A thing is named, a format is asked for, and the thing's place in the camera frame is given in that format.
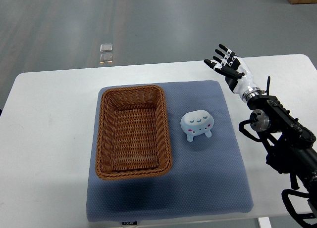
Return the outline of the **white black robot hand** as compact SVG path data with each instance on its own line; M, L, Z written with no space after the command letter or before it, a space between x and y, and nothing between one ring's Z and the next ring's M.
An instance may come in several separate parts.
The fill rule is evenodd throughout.
M219 44L212 60L205 59L204 63L225 77L229 89L240 96L243 102L262 94L261 89L254 83L253 74L245 61L226 46Z

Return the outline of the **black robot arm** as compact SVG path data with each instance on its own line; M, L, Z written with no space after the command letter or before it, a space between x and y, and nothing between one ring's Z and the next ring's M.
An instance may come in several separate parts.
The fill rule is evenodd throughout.
M239 124L239 131L263 144L266 163L280 174L290 175L290 189L281 193L290 216L303 228L315 228L308 219L317 217L317 153L313 149L316 136L293 118L276 96L257 87L242 94L252 113ZM311 213L298 214L290 196L305 198Z

